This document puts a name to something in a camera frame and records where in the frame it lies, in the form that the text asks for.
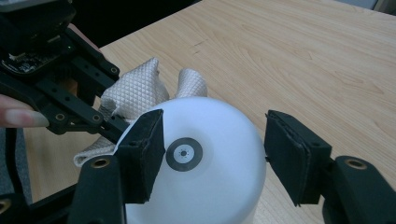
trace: white plastic container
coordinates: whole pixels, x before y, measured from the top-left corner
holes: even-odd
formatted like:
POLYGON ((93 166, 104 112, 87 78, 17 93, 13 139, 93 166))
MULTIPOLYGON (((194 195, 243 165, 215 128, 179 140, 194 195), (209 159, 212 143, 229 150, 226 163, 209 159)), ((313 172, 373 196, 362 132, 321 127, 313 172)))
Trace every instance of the white plastic container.
POLYGON ((206 97, 163 109, 167 150, 150 201, 127 204, 131 224, 252 223, 265 179, 265 152, 251 121, 206 97))

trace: hand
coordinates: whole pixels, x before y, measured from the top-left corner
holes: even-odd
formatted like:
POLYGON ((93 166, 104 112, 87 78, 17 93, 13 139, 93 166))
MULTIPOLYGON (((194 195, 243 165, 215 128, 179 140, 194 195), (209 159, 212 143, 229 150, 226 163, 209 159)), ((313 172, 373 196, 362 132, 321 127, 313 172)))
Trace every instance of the hand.
MULTIPOLYGON (((69 28, 80 35, 94 49, 99 50, 75 25, 69 24, 69 28)), ((77 87, 73 80, 62 83, 71 92, 77 87)), ((49 121, 41 113, 21 101, 0 94, 0 127, 5 128, 28 128, 47 127, 49 121)))

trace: wooden table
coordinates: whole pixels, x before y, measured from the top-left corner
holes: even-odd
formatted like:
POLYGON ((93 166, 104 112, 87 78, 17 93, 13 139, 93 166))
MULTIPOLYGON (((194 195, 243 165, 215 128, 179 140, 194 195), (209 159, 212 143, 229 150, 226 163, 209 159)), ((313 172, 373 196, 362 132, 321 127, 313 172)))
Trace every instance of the wooden table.
MULTIPOLYGON (((204 0, 102 52, 121 72, 157 57, 171 95, 178 71, 193 68, 262 137, 268 109, 289 113, 333 158, 367 160, 396 189, 395 17, 329 0, 204 0)), ((76 183, 72 158, 97 137, 25 136, 34 201, 76 183)), ((320 222, 321 206, 295 208, 269 168, 254 223, 320 222)))

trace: crumpled fabric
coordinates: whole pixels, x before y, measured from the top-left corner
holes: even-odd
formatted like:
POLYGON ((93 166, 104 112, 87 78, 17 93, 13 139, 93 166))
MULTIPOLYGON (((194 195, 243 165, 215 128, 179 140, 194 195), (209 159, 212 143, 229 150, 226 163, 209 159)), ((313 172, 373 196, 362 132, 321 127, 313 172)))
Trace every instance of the crumpled fabric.
MULTIPOLYGON (((124 74, 101 97, 98 111, 108 120, 119 115, 131 123, 152 107, 168 101, 169 93, 160 80, 159 61, 151 58, 134 70, 124 74)), ((190 68, 184 68, 178 76, 178 87, 175 98, 190 96, 207 96, 207 87, 203 77, 190 68)), ((92 145, 74 157, 74 164, 81 167, 91 158, 112 155, 115 145, 100 136, 92 145)))

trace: black and white circular marker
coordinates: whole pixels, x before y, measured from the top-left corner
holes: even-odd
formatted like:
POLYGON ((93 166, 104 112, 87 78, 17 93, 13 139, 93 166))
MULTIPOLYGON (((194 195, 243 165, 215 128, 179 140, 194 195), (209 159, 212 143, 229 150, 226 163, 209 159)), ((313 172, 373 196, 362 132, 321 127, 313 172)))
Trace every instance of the black and white circular marker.
POLYGON ((192 138, 179 138, 166 150, 166 162, 180 172, 195 168, 201 161, 204 152, 201 145, 192 138))

